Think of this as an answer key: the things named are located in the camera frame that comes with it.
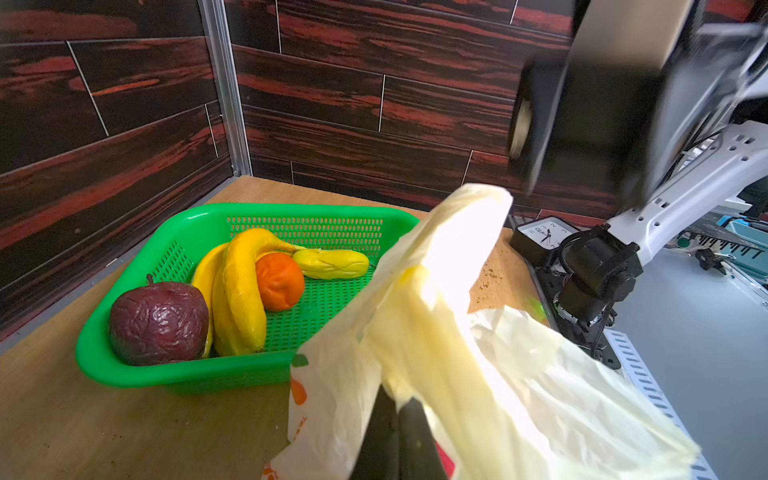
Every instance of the yellow banana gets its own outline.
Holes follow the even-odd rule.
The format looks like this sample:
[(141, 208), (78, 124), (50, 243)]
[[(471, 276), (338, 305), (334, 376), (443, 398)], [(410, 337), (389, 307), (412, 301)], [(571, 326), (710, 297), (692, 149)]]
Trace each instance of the yellow banana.
[[(220, 355), (245, 355), (264, 348), (266, 313), (256, 280), (256, 261), (265, 253), (302, 249), (263, 228), (246, 230), (230, 241), (221, 264), (220, 288), (214, 282), (214, 345)], [(223, 315), (226, 312), (223, 306), (217, 306), (217, 294), (227, 298), (231, 321), (225, 318), (219, 322), (219, 310)]]
[(243, 341), (240, 329), (232, 317), (230, 301), (224, 292), (223, 267), (222, 263), (214, 278), (214, 347), (221, 356), (253, 353)]
[(210, 355), (210, 346), (214, 341), (214, 277), (221, 269), (221, 259), (229, 243), (222, 243), (212, 249), (197, 265), (192, 276), (192, 286), (202, 292), (205, 304), (208, 305), (208, 337), (205, 339), (205, 350), (202, 358)]

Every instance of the wooden table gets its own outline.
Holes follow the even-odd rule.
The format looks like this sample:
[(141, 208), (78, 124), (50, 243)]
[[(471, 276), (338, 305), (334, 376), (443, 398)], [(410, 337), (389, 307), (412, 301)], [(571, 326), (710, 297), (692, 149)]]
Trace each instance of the wooden table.
[[(211, 200), (219, 202), (382, 205), (252, 177)], [(470, 310), (507, 304), (536, 314), (538, 294), (510, 236), (502, 231)], [(0, 478), (259, 478), (286, 445), (287, 383), (178, 396), (99, 385), (78, 368), (80, 330), (122, 270), (0, 356)]]

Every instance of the white plastic bag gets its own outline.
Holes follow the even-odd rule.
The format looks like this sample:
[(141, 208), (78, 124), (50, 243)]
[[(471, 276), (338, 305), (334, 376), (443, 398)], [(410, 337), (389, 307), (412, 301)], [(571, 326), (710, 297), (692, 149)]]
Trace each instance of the white plastic bag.
[(291, 368), (289, 440), (267, 480), (346, 480), (379, 384), (417, 398), (454, 478), (689, 478), (698, 447), (629, 382), (527, 313), (468, 315), (511, 206), (469, 184), (382, 257)]

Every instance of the wood grain wall panel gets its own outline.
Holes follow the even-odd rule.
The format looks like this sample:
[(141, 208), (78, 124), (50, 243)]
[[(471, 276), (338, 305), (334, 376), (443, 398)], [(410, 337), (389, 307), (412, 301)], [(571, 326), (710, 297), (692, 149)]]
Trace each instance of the wood grain wall panel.
[(252, 48), (233, 53), (244, 104), (378, 130), (383, 75)]
[(522, 217), (525, 219), (531, 219), (535, 220), (538, 218), (539, 212), (541, 212), (541, 208), (537, 207), (526, 207), (525, 205), (517, 205), (518, 199), (515, 198), (515, 200), (512, 202), (512, 208), (510, 209), (510, 213), (512, 215), (515, 215), (516, 217)]
[(204, 35), (195, 0), (4, 0), (0, 43)]
[(229, 144), (227, 143), (227, 132), (224, 129), (224, 119), (221, 117), (221, 106), (219, 101), (212, 101), (206, 104), (205, 107), (208, 110), (210, 131), (214, 136), (214, 143), (216, 144), (216, 155), (221, 157), (230, 151)]
[(231, 176), (228, 155), (211, 161), (0, 289), (0, 340)]
[(424, 211), (430, 211), (450, 194), (299, 162), (293, 162), (293, 182), (302, 187)]
[(569, 38), (377, 0), (278, 0), (283, 53), (514, 98), (526, 59)]
[(610, 218), (616, 214), (619, 201), (611, 193), (611, 187), (600, 179), (580, 177), (574, 169), (567, 177), (553, 177), (542, 171), (536, 188), (530, 197), (525, 196), (525, 181), (521, 175), (507, 168), (508, 159), (501, 155), (472, 152), (465, 182), (492, 184), (504, 187), (515, 198), (515, 203), (536, 208), (546, 208), (588, 217)]
[(203, 107), (0, 177), (0, 286), (216, 158)]
[(518, 0), (512, 24), (516, 27), (571, 34), (575, 0)]
[(277, 180), (285, 184), (293, 183), (290, 161), (266, 155), (250, 154), (250, 166), (254, 177)]
[(275, 0), (224, 0), (234, 45), (280, 51)]
[(538, 213), (538, 216), (536, 218), (546, 218), (546, 217), (560, 217), (561, 219), (567, 221), (571, 225), (576, 225), (577, 227), (596, 227), (597, 225), (602, 225), (605, 223), (605, 220), (601, 218), (595, 218), (595, 217), (586, 217), (585, 215), (574, 215), (574, 214), (567, 214), (565, 212), (558, 212), (556, 210), (546, 210), (541, 209), (541, 211)]
[(755, 0), (708, 0), (704, 11), (704, 22), (744, 22), (753, 6), (755, 6)]
[(512, 10), (517, 0), (388, 0), (389, 2), (414, 7), (428, 8), (437, 12), (452, 13), (464, 17), (478, 18), (489, 22), (509, 25)]
[(217, 98), (205, 38), (71, 45), (110, 135)]
[(106, 137), (65, 43), (0, 48), (0, 111), (0, 174)]
[(381, 132), (504, 154), (514, 101), (387, 77)]
[(251, 154), (453, 191), (469, 150), (243, 106)]

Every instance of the clock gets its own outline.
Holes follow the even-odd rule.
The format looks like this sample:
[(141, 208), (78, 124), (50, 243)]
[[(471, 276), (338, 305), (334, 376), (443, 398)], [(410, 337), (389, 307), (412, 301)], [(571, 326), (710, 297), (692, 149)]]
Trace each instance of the clock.
[(562, 241), (578, 231), (565, 220), (546, 217), (518, 226), (509, 244), (531, 265), (551, 266)]

